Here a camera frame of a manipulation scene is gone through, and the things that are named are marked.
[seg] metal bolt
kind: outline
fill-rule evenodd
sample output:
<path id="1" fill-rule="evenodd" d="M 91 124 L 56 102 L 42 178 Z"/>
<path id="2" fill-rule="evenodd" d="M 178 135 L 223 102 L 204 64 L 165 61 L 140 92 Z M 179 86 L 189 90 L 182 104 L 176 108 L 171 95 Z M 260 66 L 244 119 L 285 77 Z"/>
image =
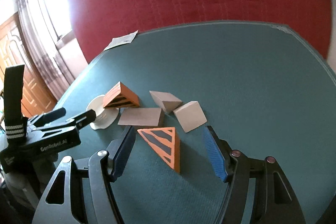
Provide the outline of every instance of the metal bolt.
<path id="1" fill-rule="evenodd" d="M 239 150 L 232 150 L 231 155 L 234 157 L 239 157 L 242 153 Z"/>
<path id="2" fill-rule="evenodd" d="M 270 164 L 273 164 L 273 163 L 275 163 L 275 158 L 273 158 L 273 157 L 267 157 L 267 161 L 268 161 Z"/>
<path id="3" fill-rule="evenodd" d="M 98 155 L 99 157 L 105 156 L 106 154 L 107 154 L 107 151 L 106 151 L 106 150 L 99 150 L 99 151 L 97 152 L 97 155 Z"/>
<path id="4" fill-rule="evenodd" d="M 62 159 L 62 162 L 64 162 L 65 164 L 70 162 L 71 161 L 71 157 L 70 156 L 65 156 L 63 159 Z"/>

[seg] toy block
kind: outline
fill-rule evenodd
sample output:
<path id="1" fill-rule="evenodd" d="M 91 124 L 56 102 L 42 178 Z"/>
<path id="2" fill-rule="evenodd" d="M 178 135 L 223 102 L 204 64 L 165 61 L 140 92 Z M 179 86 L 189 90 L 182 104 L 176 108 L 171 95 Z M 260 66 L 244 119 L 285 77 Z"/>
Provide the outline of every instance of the toy block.
<path id="1" fill-rule="evenodd" d="M 139 106 L 138 96 L 121 82 L 111 88 L 103 99 L 103 108 Z"/>
<path id="2" fill-rule="evenodd" d="M 161 108 L 125 108 L 118 124 L 139 128 L 161 127 L 164 119 Z"/>
<path id="3" fill-rule="evenodd" d="M 174 110 L 174 114 L 187 133 L 207 122 L 198 101 L 191 101 Z"/>
<path id="4" fill-rule="evenodd" d="M 138 133 L 170 168 L 180 173 L 180 139 L 174 127 L 139 129 Z"/>
<path id="5" fill-rule="evenodd" d="M 154 102 L 166 113 L 170 113 L 182 105 L 182 101 L 169 92 L 149 91 L 149 93 Z"/>

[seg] paper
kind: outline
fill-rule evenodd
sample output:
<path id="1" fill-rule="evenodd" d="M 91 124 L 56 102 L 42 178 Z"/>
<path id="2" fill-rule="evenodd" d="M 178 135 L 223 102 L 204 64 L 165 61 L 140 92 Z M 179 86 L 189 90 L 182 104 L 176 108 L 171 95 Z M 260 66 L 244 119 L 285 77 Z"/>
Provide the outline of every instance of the paper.
<path id="1" fill-rule="evenodd" d="M 104 49 L 104 51 L 119 46 L 123 44 L 131 43 L 134 37 L 137 35 L 138 31 L 132 32 L 130 34 L 124 35 L 123 37 L 115 37 L 112 39 L 111 43 Z"/>

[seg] sheer curtain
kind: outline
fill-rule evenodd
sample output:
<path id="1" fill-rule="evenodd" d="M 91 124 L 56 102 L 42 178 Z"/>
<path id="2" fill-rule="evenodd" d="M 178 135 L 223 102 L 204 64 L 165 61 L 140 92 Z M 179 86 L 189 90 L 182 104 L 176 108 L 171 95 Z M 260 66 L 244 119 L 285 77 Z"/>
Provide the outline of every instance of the sheer curtain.
<path id="1" fill-rule="evenodd" d="M 27 50 L 46 85 L 61 98 L 74 77 L 55 46 L 53 25 L 41 0 L 16 0 Z"/>

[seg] wooden door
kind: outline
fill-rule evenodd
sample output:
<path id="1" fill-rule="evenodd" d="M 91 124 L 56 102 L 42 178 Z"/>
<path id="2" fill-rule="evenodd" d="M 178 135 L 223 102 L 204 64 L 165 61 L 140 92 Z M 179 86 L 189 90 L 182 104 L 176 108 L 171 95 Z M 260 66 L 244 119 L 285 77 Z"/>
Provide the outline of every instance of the wooden door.
<path id="1" fill-rule="evenodd" d="M 21 108 L 23 115 L 31 117 L 51 111 L 57 100 L 31 61 L 22 39 L 20 22 L 16 13 L 0 26 L 0 78 L 4 81 L 6 67 L 25 64 Z"/>

